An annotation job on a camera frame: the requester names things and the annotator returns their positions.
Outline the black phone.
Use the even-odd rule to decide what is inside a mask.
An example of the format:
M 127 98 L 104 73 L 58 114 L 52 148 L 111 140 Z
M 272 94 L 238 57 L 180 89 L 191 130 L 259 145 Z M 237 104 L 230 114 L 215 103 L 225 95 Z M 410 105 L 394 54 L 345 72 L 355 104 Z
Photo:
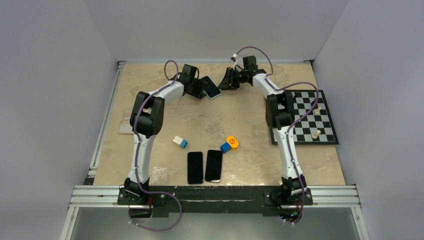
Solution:
M 204 181 L 203 153 L 193 151 L 187 153 L 187 182 L 188 184 L 202 184 Z

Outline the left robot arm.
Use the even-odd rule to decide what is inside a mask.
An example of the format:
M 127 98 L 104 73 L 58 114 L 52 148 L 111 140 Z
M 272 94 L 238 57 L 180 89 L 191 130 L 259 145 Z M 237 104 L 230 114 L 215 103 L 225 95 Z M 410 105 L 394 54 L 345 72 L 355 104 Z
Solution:
M 137 93 L 129 120 L 134 139 L 133 158 L 123 184 L 124 192 L 136 204 L 146 203 L 151 194 L 150 159 L 153 143 L 164 123 L 165 105 L 186 94 L 202 96 L 204 87 L 205 83 L 199 79 L 199 69 L 185 64 L 164 86 Z

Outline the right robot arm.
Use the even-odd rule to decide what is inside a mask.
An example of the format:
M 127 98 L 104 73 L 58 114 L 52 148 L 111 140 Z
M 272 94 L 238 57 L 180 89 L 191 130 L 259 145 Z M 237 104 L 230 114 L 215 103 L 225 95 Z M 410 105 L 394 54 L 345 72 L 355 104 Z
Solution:
M 260 69 L 255 56 L 242 58 L 237 54 L 231 57 L 233 67 L 226 69 L 224 78 L 218 85 L 221 90 L 236 90 L 240 84 L 248 83 L 257 88 L 265 98 L 265 120 L 272 131 L 281 158 L 281 190 L 279 196 L 288 204 L 306 196 L 307 185 L 295 149 L 294 100 L 291 92 L 278 88 L 270 79 L 270 74 Z

